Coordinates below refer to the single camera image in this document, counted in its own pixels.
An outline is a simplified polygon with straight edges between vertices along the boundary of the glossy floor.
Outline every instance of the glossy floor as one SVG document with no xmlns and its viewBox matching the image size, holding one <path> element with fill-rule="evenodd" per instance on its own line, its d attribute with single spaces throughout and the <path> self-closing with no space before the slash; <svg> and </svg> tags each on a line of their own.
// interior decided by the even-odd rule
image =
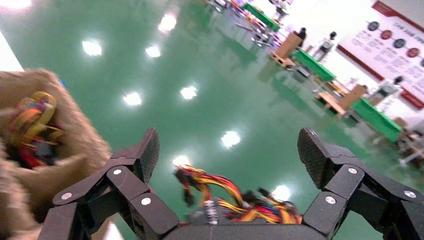
<svg viewBox="0 0 424 240">
<path fill-rule="evenodd" d="M 56 72 L 114 150 L 157 128 L 151 184 L 180 217 L 188 209 L 172 175 L 179 156 L 242 191 L 285 186 L 304 212 L 319 191 L 299 160 L 303 127 L 424 190 L 421 174 L 400 167 L 391 146 L 373 145 L 366 127 L 335 117 L 314 100 L 309 81 L 282 71 L 232 16 L 202 0 L 33 0 L 0 11 L 0 31 L 20 64 Z M 135 238 L 117 225 L 125 239 Z M 381 234 L 351 213 L 335 239 Z"/>
</svg>

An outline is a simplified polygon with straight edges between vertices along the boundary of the metal screw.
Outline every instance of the metal screw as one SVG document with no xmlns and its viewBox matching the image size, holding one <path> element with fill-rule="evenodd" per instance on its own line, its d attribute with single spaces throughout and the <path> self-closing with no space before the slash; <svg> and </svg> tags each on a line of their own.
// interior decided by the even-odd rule
<svg viewBox="0 0 424 240">
<path fill-rule="evenodd" d="M 336 200 L 332 196 L 326 196 L 325 201 L 329 204 L 336 204 Z"/>
<path fill-rule="evenodd" d="M 357 174 L 358 173 L 358 171 L 355 168 L 351 168 L 351 167 L 349 167 L 349 172 L 351 174 Z"/>
<path fill-rule="evenodd" d="M 151 200 L 150 198 L 148 198 L 148 197 L 143 198 L 143 199 L 141 200 L 141 204 L 142 204 L 142 205 L 149 205 L 151 202 L 152 202 L 152 200 Z"/>
<path fill-rule="evenodd" d="M 415 193 L 411 192 L 411 191 L 404 191 L 405 195 L 414 199 L 417 197 L 417 195 L 415 195 Z"/>
<path fill-rule="evenodd" d="M 60 198 L 62 200 L 66 200 L 66 199 L 68 199 L 70 197 L 72 197 L 72 192 L 67 192 L 67 193 L 63 194 Z"/>
</svg>

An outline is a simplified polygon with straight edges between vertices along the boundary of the table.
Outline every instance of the table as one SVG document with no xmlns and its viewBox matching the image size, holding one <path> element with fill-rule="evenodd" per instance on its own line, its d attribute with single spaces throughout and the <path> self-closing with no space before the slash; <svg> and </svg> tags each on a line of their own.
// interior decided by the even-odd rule
<svg viewBox="0 0 424 240">
<path fill-rule="evenodd" d="M 371 105 L 365 98 L 359 99 L 350 107 L 362 119 L 367 121 L 370 126 L 393 143 L 402 132 L 402 128 L 399 125 L 388 118 L 384 113 L 380 112 L 375 106 Z"/>
<path fill-rule="evenodd" d="M 333 81 L 336 76 L 325 68 L 321 63 L 319 63 L 311 55 L 307 54 L 302 49 L 299 49 L 293 54 L 296 59 L 301 62 L 305 67 L 314 72 L 318 77 L 324 82 Z"/>
<path fill-rule="evenodd" d="M 277 32 L 280 29 L 280 25 L 278 23 L 274 22 L 263 12 L 260 12 L 255 6 L 246 3 L 241 6 L 241 9 L 249 11 L 253 16 L 259 19 L 262 23 L 264 23 L 269 29 L 273 30 L 274 32 Z"/>
</svg>

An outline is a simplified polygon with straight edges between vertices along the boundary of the display board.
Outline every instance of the display board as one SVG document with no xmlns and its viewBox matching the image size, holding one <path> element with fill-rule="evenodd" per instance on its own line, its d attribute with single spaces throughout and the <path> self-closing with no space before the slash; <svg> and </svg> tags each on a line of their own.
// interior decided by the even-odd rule
<svg viewBox="0 0 424 240">
<path fill-rule="evenodd" d="M 381 1 L 363 29 L 337 46 L 378 79 L 404 77 L 401 96 L 424 108 L 424 28 Z"/>
</svg>

